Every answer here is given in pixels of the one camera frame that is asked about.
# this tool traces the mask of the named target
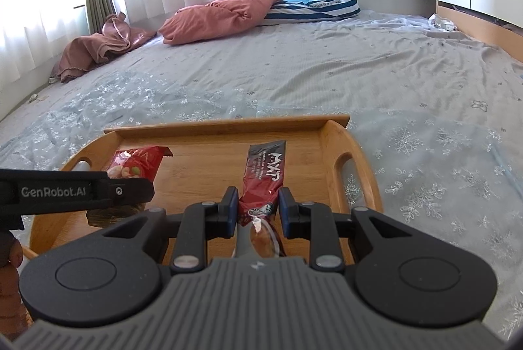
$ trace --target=pink pillow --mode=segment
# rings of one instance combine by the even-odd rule
[[[158,32],[165,44],[172,45],[241,33],[259,25],[275,1],[215,0],[189,6],[166,20]]]

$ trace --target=striped cushion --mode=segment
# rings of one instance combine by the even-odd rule
[[[339,21],[360,12],[357,0],[277,0],[262,25]]]

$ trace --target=red and black snack package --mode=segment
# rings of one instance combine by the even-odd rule
[[[285,141],[249,148],[237,216],[235,257],[285,256],[273,221],[283,185]]]
[[[163,157],[172,157],[166,146],[146,146],[136,149],[117,150],[107,168],[110,179],[145,177],[154,181]],[[103,210],[87,211],[87,223],[95,227],[107,227],[145,209],[145,204],[121,205]]]

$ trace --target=pink blanket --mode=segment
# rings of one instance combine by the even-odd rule
[[[130,27],[125,18],[123,13],[109,15],[102,34],[77,37],[71,41],[54,66],[52,75],[62,82],[72,80],[142,46],[156,35],[156,31]]]
[[[165,44],[185,44],[241,33],[259,25],[276,0],[215,0],[180,9],[158,32]]]

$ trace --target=bed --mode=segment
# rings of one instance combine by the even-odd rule
[[[348,112],[385,213],[493,266],[485,322],[508,338],[523,323],[521,74],[496,46],[372,11],[177,47],[158,37],[3,120],[0,167],[60,168],[107,126]],[[344,176],[356,206],[350,163]]]

